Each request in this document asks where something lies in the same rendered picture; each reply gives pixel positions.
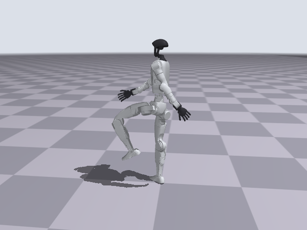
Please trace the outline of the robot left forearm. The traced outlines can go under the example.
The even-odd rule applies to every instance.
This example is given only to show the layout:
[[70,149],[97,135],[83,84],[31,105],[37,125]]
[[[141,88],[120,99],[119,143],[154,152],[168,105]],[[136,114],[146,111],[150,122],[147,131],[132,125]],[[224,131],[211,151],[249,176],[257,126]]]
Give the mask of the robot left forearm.
[[174,105],[176,109],[180,107],[180,104],[174,98],[171,89],[165,84],[161,84],[161,89],[165,92],[164,95],[169,99],[170,104]]

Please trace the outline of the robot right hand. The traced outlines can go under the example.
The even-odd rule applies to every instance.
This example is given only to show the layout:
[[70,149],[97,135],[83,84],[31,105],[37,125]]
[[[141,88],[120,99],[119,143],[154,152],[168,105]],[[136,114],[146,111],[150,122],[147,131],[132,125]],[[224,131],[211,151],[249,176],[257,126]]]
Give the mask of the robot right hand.
[[[122,93],[119,93],[118,96],[121,95],[121,94],[123,94],[123,95],[119,96],[119,97],[121,97],[119,100],[121,100],[122,98],[125,97],[124,99],[121,100],[121,102],[122,102],[123,100],[129,98],[131,95],[132,95],[132,96],[135,95],[135,94],[132,93],[132,91],[135,90],[135,89],[136,89],[136,88],[131,89],[130,91],[129,91],[129,90],[120,90]],[[122,97],[122,96],[123,96],[123,97]],[[119,97],[118,97],[118,98],[119,98]]]

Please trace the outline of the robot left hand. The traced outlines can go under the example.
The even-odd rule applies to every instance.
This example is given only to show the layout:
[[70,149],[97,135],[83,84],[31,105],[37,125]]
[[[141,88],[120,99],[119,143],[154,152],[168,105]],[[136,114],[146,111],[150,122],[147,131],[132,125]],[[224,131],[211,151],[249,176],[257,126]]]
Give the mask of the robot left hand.
[[[179,102],[178,102],[179,103]],[[180,103],[179,103],[180,104]],[[175,106],[173,105],[173,107],[175,108]],[[175,108],[176,109],[176,108]],[[185,118],[188,120],[188,118],[189,118],[189,115],[191,115],[185,108],[183,108],[182,107],[182,105],[180,104],[180,107],[178,108],[178,109],[176,109],[176,110],[178,110],[178,114],[179,114],[179,120],[181,121],[181,118],[180,118],[180,116],[184,119],[184,121],[186,121],[185,120]],[[188,115],[188,114],[189,115]],[[187,115],[187,117],[185,116],[185,115]],[[185,117],[185,118],[184,118]]]

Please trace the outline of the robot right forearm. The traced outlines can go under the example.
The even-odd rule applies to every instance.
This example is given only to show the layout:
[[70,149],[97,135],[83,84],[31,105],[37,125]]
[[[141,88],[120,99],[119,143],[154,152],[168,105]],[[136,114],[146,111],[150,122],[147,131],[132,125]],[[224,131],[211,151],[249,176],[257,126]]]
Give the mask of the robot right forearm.
[[136,88],[132,91],[133,94],[141,93],[142,91],[149,89],[151,85],[149,85],[147,82],[144,82],[140,87]]

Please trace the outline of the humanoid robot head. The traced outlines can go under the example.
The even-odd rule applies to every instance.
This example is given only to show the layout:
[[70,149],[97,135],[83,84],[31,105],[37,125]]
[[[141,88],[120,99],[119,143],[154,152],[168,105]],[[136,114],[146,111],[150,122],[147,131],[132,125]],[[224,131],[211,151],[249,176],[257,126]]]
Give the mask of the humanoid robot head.
[[167,41],[164,39],[157,39],[152,42],[152,45],[154,46],[154,56],[160,58],[160,60],[166,61],[164,55],[159,54],[159,50],[162,50],[164,47],[168,47]]

